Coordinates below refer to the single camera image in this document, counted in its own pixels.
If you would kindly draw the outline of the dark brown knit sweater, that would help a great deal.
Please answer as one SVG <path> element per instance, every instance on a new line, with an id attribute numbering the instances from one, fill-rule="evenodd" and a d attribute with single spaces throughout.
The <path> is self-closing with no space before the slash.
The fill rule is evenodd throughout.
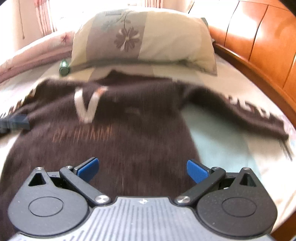
<path id="1" fill-rule="evenodd" d="M 110 197 L 169 196 L 190 188 L 186 162 L 199 159 L 181 114 L 187 104 L 204 107 L 230 123 L 265 137 L 287 140 L 284 123 L 250 103 L 170 78 L 111 71 L 94 81 L 47 78 L 2 118 L 25 115 L 1 174 L 1 240 L 14 228 L 8 206 L 31 171 L 100 161 L 92 185 Z"/>

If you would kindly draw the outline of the patchwork pastel bed sheet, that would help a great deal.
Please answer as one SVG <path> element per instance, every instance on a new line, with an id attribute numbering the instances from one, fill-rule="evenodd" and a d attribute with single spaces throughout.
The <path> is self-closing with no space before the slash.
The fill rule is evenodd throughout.
<path id="1" fill-rule="evenodd" d="M 62 77 L 59 75 L 59 63 L 41 65 L 1 84 L 1 112 L 10 109 L 47 78 L 88 82 L 104 78 L 113 70 L 202 85 L 231 97 L 234 102 L 250 103 L 281 119 L 288 134 L 287 140 L 253 133 L 198 105 L 187 104 L 181 111 L 198 150 L 197 162 L 208 167 L 219 166 L 228 172 L 251 168 L 276 205 L 274 229 L 279 228 L 295 211 L 295 129 L 263 92 L 222 59 L 218 59 L 217 76 L 180 65 L 140 63 L 91 68 L 82 66 L 72 68 L 69 75 Z M 21 131 L 1 135 L 1 174 L 8 153 Z"/>

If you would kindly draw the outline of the green glass bottle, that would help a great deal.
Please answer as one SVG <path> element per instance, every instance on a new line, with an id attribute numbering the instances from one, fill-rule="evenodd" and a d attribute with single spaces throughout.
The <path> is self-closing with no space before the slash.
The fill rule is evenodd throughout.
<path id="1" fill-rule="evenodd" d="M 59 74 L 61 76 L 67 76 L 70 73 L 70 66 L 66 59 L 62 59 L 59 65 Z"/>

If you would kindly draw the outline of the folded pink floral quilt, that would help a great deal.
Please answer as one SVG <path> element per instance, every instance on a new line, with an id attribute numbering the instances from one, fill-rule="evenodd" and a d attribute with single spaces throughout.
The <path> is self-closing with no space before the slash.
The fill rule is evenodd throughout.
<path id="1" fill-rule="evenodd" d="M 1 64 L 1 82 L 35 67 L 68 58 L 75 32 L 54 32 L 15 52 Z"/>

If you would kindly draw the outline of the pink striped curtain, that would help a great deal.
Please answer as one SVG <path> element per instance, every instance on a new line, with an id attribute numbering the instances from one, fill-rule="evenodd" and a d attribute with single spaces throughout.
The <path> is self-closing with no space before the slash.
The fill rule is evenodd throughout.
<path id="1" fill-rule="evenodd" d="M 53 14 L 49 0 L 35 0 L 34 6 L 36 10 L 37 21 L 40 27 L 42 36 L 56 32 L 54 25 Z"/>

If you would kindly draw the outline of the orange wooden headboard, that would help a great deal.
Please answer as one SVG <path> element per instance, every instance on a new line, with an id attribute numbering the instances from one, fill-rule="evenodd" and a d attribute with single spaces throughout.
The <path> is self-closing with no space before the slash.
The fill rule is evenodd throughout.
<path id="1" fill-rule="evenodd" d="M 195 1 L 215 52 L 255 83 L 295 124 L 295 1 Z"/>

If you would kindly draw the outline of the floral beige pillow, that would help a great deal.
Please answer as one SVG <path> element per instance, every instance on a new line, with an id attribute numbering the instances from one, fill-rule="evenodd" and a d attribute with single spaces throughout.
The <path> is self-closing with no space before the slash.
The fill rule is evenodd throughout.
<path id="1" fill-rule="evenodd" d="M 182 63 L 217 74 L 205 22 L 170 9 L 105 11 L 86 21 L 75 33 L 70 66 L 107 62 Z"/>

